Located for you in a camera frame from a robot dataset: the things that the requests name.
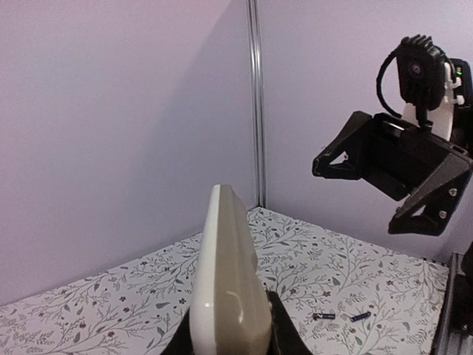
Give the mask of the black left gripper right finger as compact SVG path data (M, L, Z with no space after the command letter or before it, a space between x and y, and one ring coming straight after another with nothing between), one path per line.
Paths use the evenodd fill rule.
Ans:
M312 355L299 335L279 295L268 291L271 312L269 355Z

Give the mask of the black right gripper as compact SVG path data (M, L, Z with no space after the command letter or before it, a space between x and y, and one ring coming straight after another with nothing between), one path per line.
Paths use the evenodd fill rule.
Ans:
M469 153L386 113L372 117L355 111L313 159L313 176L359 180L366 151L370 164L392 178L389 186L401 197L409 195L389 222L388 233L441 235L472 177Z

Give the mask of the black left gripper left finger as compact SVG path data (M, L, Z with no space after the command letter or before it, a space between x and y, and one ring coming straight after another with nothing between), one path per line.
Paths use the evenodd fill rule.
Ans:
M189 311L187 311L177 327L168 345L161 355L192 355L194 354L189 326Z

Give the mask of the black battery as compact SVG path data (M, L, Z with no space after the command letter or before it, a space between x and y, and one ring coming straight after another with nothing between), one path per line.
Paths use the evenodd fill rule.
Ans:
M336 318L335 314L329 313L314 313L313 319L314 320L334 320Z
M370 316L371 316L371 312L367 311L367 312L364 312L362 314L351 317L350 321L351 322L358 322L358 321L361 321L361 320L365 320L365 319L369 318Z

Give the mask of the white remote control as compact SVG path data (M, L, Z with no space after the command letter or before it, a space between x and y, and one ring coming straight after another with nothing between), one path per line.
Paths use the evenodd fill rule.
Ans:
M272 317L257 272L244 203L232 186L211 190L189 309L196 354L266 354Z

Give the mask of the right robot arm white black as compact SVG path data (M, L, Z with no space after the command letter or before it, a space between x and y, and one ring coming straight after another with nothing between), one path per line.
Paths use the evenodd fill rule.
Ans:
M316 177L363 179L402 201L389 222L390 234L441 235L472 178L471 72L465 61L453 63L465 102L449 110L453 115L449 138L385 112L355 111L313 160Z

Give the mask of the floral patterned table mat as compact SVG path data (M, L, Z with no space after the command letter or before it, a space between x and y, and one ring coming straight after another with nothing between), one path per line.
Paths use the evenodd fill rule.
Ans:
M314 354L428 354L449 270L257 208L259 278ZM3 354L159 354L191 301L199 235L1 308ZM370 311L358 322L350 318ZM313 319L335 314L334 320Z

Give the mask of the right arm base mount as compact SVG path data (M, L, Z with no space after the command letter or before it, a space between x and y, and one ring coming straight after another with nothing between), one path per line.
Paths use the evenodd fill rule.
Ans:
M430 353L472 353L472 247L465 254L452 254L443 307Z

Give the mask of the right aluminium frame post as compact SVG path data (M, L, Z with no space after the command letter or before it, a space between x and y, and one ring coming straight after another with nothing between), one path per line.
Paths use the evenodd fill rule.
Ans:
M256 204L267 205L267 174L264 122L264 81L262 39L257 0L248 0L248 40L251 65L251 94L253 107L253 157L255 165Z

